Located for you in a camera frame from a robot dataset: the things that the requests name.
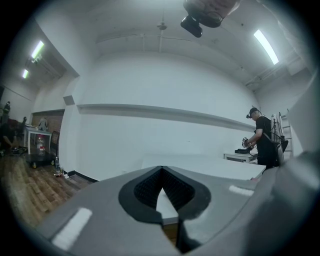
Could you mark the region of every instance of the person in background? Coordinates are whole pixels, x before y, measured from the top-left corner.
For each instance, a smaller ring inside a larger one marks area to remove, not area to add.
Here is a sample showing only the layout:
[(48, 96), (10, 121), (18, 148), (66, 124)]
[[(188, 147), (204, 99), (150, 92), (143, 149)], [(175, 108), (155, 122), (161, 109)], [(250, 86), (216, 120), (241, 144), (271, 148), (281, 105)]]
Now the person in background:
[(271, 121), (265, 116), (262, 116), (260, 111), (253, 107), (250, 109), (249, 118), (255, 121), (255, 135), (246, 141), (246, 146), (253, 147), (256, 145), (258, 150), (258, 165), (266, 166), (265, 169), (270, 169), (277, 166), (277, 154), (274, 144), (264, 135), (271, 138)]
[(17, 141), (16, 136), (16, 128), (17, 128), (18, 122), (13, 123), (4, 123), (0, 127), (0, 149), (1, 150), (8, 150), (17, 148), (19, 146), (19, 143)]
[(3, 108), (2, 122), (1, 122), (2, 125), (8, 122), (9, 112), (10, 112), (10, 101), (8, 101)]

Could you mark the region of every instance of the wooden floor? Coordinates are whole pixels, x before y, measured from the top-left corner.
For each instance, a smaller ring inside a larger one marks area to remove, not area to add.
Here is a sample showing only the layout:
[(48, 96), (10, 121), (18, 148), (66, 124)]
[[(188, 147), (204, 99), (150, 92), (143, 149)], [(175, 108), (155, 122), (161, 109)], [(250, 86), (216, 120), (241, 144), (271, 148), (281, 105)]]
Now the wooden floor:
[(52, 165), (32, 169), (24, 156), (0, 158), (1, 186), (19, 220), (36, 227), (46, 215), (91, 184), (77, 175), (65, 179), (54, 174)]

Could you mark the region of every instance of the white wall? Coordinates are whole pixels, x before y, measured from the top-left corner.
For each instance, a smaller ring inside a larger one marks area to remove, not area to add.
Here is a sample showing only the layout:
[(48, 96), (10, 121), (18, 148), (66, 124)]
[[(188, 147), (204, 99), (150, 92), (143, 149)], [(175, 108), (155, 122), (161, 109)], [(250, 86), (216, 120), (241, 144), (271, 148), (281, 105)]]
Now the white wall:
[[(132, 104), (246, 119), (253, 93), (212, 67), (171, 54), (106, 56), (89, 73), (81, 105)], [(253, 132), (166, 119), (80, 112), (77, 171), (102, 180), (140, 169), (145, 154), (223, 158)]]
[(73, 79), (75, 78), (71, 74), (65, 73), (55, 83), (42, 86), (36, 95), (32, 112), (65, 109), (66, 104), (63, 97)]
[[(270, 84), (264, 85), (255, 95), (260, 104), (261, 111), (266, 116), (281, 112), (285, 115), (296, 104), (299, 98), (305, 93), (311, 79), (307, 69), (290, 76), (284, 75)], [(291, 127), (293, 155), (298, 156), (303, 148), (295, 131)]]
[(10, 102), (9, 118), (22, 122), (26, 117), (26, 122), (31, 123), (31, 113), (38, 88), (14, 76), (3, 77), (1, 84), (4, 86), (4, 91), (0, 104), (4, 107), (8, 101)]

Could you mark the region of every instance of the fluorescent light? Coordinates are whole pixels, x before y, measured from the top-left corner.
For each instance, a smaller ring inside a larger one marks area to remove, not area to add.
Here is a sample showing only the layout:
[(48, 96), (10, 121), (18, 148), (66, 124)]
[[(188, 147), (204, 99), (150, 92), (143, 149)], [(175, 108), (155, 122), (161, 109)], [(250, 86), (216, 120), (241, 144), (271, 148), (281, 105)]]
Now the fluorescent light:
[(22, 77), (23, 77), (23, 78), (26, 78), (27, 75), (28, 75), (28, 73), (29, 73), (28, 70), (25, 69), (25, 70), (23, 71)]
[(274, 49), (272, 49), (270, 43), (268, 42), (268, 40), (264, 36), (264, 34), (262, 34), (262, 32), (258, 29), (254, 33), (254, 36), (255, 36), (256, 39), (258, 39), (260, 44), (263, 46), (263, 48), (265, 49), (266, 53), (269, 55), (270, 59), (272, 60), (273, 64), (274, 65), (277, 64), (279, 62), (278, 57), (277, 57)]
[(42, 41), (39, 41), (38, 45), (36, 46), (33, 53), (31, 54), (31, 57), (35, 59), (43, 46), (44, 46), (44, 43)]

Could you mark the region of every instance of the cap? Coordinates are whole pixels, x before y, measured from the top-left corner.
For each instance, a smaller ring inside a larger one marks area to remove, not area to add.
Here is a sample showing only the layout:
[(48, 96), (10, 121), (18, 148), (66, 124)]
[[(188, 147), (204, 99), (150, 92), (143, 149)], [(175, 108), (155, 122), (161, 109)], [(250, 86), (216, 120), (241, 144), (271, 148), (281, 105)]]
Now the cap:
[(249, 118), (252, 118), (251, 114), (255, 111), (259, 111), (256, 107), (253, 107), (250, 109), (250, 112), (249, 112)]

